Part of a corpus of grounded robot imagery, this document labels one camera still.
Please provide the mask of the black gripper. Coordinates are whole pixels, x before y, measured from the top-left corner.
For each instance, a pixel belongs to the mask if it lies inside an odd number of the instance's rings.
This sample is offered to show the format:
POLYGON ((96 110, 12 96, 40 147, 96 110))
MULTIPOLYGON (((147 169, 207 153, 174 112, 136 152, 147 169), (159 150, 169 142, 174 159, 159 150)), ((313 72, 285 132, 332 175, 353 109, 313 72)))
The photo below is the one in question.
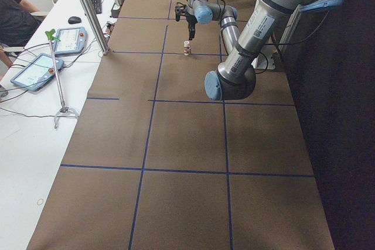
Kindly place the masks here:
POLYGON ((181 17, 185 17, 187 20, 187 26, 189 30, 189 40, 193 40, 195 38, 195 16, 189 13, 188 6, 181 2, 177 2, 175 5, 175 21, 180 21, 181 17))

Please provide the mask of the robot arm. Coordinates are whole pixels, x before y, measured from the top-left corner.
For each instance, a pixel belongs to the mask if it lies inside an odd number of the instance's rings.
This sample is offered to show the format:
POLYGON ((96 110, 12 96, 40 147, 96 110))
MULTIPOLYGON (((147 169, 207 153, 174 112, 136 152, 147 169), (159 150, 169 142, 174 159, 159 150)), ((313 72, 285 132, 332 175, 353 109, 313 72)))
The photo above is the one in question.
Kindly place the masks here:
POLYGON ((236 25, 237 9, 210 0, 188 0, 175 8, 176 20, 184 16, 189 38, 195 36, 195 25, 217 21, 228 53, 226 61, 204 79, 206 95, 214 101, 242 100, 255 89, 256 74, 252 62, 270 38, 279 20, 292 14, 298 6, 303 11, 324 11, 339 6, 343 0, 257 0, 254 12, 244 30, 236 25))

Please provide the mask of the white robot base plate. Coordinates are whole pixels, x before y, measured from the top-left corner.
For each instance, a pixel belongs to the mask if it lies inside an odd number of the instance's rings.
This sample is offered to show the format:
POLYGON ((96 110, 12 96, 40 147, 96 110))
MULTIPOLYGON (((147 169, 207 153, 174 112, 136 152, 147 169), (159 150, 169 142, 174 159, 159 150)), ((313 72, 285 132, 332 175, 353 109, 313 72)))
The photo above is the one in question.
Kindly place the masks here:
POLYGON ((271 53, 260 53, 251 64, 256 70, 275 70, 275 61, 273 54, 271 53))

